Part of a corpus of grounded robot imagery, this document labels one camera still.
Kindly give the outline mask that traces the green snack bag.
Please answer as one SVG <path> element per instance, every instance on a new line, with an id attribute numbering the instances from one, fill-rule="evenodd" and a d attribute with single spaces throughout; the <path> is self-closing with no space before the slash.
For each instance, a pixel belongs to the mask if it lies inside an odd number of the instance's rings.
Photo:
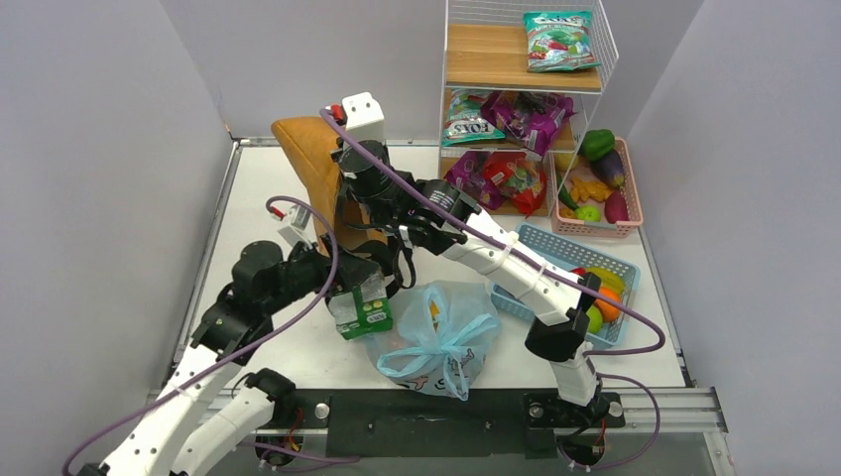
<path id="1" fill-rule="evenodd" d="M 385 277 L 381 272 L 369 276 L 350 291 L 336 294 L 327 301 L 335 329 L 344 340 L 390 331 L 394 317 Z"/>

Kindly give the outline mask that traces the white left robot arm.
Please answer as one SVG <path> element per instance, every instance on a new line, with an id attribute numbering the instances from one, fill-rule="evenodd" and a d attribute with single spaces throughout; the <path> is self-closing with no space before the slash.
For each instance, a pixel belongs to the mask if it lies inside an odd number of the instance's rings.
<path id="1" fill-rule="evenodd" d="M 190 343 L 155 401 L 141 410 L 126 439 L 81 475 L 204 475 L 253 430 L 282 426 L 296 412 L 296 385 L 263 368 L 251 373 L 232 402 L 200 419 L 260 345 L 277 335 L 273 316 L 313 295 L 346 292 L 377 275 L 380 265 L 331 244 L 327 254 L 297 243 L 290 255 L 271 241 L 247 245 L 232 281 L 204 313 Z"/>

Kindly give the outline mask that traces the light blue plastic grocery bag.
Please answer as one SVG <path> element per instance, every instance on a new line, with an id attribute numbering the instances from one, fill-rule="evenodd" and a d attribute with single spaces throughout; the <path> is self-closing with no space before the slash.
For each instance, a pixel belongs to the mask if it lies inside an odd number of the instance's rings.
<path id="1" fill-rule="evenodd" d="M 433 281 L 392 300 L 394 326 L 364 339 L 374 368 L 397 386 L 465 402 L 501 332 L 486 287 Z"/>

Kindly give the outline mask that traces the orange cloth tote bag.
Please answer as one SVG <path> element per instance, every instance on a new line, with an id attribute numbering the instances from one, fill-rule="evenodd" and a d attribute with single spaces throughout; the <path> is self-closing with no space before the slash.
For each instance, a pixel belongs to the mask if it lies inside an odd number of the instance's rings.
<path id="1" fill-rule="evenodd" d="M 394 271 L 397 245 L 377 230 L 357 230 L 352 226 L 369 221 L 367 212 L 348 199 L 336 210 L 342 174 L 332 160 L 338 148 L 338 135 L 321 118 L 302 116 L 279 119 L 271 125 L 284 154 L 306 189 L 309 204 L 327 221 L 342 251 L 375 262 L 386 277 L 386 293 L 393 297 L 403 277 Z"/>

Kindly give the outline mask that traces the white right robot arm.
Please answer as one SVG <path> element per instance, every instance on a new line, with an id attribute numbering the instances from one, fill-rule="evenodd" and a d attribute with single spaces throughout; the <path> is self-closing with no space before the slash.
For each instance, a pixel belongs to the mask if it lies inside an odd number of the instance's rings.
<path id="1" fill-rule="evenodd" d="M 337 203 L 360 206 L 357 228 L 373 228 L 406 248 L 424 248 L 459 263 L 526 304 L 535 318 L 525 345 L 550 364 L 562 415 L 575 425 L 595 418 L 599 381 L 585 333 L 599 280 L 556 267 L 455 185 L 395 170 L 383 143 L 336 143 L 329 157 L 339 170 Z"/>

